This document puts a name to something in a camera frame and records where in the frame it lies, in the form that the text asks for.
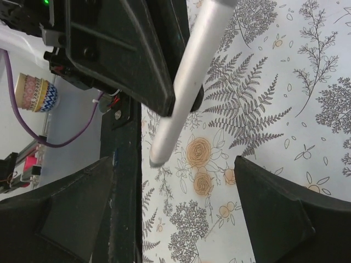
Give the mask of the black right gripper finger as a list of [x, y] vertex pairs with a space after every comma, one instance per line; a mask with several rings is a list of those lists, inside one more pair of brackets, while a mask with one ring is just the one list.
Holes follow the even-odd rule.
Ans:
[[143, 51], [142, 103], [154, 112], [172, 112], [172, 84], [190, 37], [186, 1], [142, 1], [146, 38], [151, 54]]

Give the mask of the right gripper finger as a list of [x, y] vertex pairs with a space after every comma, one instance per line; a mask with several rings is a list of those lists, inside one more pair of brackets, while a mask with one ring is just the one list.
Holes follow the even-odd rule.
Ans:
[[114, 176], [104, 157], [1, 201], [1, 262], [89, 262]]
[[256, 262], [350, 262], [350, 203], [244, 157], [234, 173]]

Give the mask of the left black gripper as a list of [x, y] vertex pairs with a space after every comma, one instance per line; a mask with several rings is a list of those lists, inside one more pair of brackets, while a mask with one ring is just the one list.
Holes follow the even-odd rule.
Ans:
[[100, 108], [121, 114], [114, 129], [131, 120], [127, 95], [171, 115], [175, 95], [146, 1], [1, 1], [1, 23], [10, 29], [3, 49], [19, 48], [82, 90], [111, 94]]

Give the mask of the grey tip white marker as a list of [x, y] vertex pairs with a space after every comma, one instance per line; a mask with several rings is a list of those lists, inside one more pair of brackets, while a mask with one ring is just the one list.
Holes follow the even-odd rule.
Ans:
[[232, 17], [237, 1], [204, 1], [174, 79], [172, 115], [160, 119], [150, 147], [150, 166], [163, 166], [182, 132], [206, 72]]

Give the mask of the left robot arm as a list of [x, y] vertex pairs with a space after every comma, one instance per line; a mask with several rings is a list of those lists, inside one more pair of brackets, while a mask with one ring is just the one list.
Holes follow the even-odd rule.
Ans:
[[185, 1], [1, 1], [1, 48], [82, 90], [127, 123], [134, 102], [175, 110], [175, 75], [190, 37]]

